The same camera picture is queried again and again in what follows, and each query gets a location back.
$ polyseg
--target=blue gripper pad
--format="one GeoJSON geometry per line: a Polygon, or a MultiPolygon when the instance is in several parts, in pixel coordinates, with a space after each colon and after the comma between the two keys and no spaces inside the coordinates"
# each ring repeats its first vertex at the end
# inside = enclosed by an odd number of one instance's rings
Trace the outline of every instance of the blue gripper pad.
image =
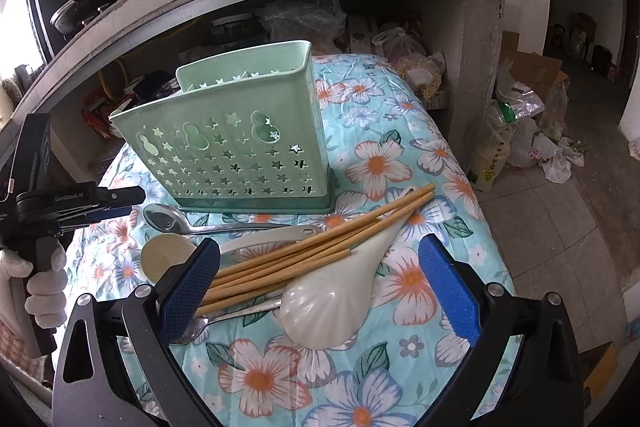
{"type": "Polygon", "coordinates": [[[158,338],[163,346],[184,334],[218,269],[220,248],[207,237],[185,263],[170,267],[158,281],[158,338]]]}
{"type": "Polygon", "coordinates": [[[418,261],[454,333],[473,346],[481,331],[478,302],[456,271],[452,256],[433,233],[420,241],[418,261]]]}

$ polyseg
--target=basket base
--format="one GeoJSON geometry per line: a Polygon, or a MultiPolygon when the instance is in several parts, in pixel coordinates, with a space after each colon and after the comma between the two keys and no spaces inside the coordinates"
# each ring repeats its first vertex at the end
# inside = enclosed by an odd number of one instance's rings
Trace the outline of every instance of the basket base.
{"type": "Polygon", "coordinates": [[[327,172],[327,193],[303,198],[244,198],[205,200],[174,198],[183,212],[205,214],[328,214],[335,206],[335,175],[327,172]]]}

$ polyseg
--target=bundle of chopsticks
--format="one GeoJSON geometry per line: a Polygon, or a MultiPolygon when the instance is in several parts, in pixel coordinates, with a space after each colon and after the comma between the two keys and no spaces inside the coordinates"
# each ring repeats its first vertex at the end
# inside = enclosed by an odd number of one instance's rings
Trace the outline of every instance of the bundle of chopsticks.
{"type": "Polygon", "coordinates": [[[196,315],[222,310],[282,289],[292,279],[344,259],[351,254],[352,248],[432,200],[434,188],[433,184],[425,185],[335,228],[220,269],[196,315]]]}

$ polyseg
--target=finger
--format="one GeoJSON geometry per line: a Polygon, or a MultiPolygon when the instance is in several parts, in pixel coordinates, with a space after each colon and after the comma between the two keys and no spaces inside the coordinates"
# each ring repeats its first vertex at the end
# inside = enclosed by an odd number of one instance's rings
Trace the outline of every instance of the finger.
{"type": "Polygon", "coordinates": [[[62,245],[58,243],[58,247],[51,254],[51,269],[54,272],[62,270],[66,265],[66,253],[62,245]]]}
{"type": "Polygon", "coordinates": [[[66,287],[66,272],[47,270],[36,273],[27,283],[27,291],[31,295],[53,295],[62,292],[66,287]]]}
{"type": "Polygon", "coordinates": [[[36,315],[36,324],[43,329],[59,328],[66,322],[66,313],[47,313],[44,315],[36,315]]]}
{"type": "Polygon", "coordinates": [[[33,270],[33,264],[8,248],[0,252],[0,267],[4,269],[9,277],[17,277],[19,279],[28,277],[33,270]]]}
{"type": "Polygon", "coordinates": [[[31,295],[24,302],[24,309],[31,315],[58,313],[65,309],[66,297],[63,293],[53,295],[31,295]]]}

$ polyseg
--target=gourd-shaped cutout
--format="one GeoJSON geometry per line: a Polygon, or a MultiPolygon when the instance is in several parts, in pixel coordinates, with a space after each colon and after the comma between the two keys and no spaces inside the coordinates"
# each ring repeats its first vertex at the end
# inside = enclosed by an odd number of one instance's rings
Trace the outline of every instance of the gourd-shaped cutout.
{"type": "Polygon", "coordinates": [[[158,156],[158,147],[149,142],[149,139],[145,135],[142,133],[138,134],[138,139],[140,140],[140,143],[142,143],[142,147],[145,148],[145,151],[147,151],[151,156],[158,156]]]}
{"type": "Polygon", "coordinates": [[[263,112],[254,112],[251,115],[251,123],[251,134],[255,139],[264,143],[276,143],[280,139],[280,131],[263,112]]]}
{"type": "Polygon", "coordinates": [[[187,143],[196,149],[205,151],[209,148],[209,140],[200,132],[197,125],[193,123],[184,124],[184,134],[187,137],[187,143]]]}

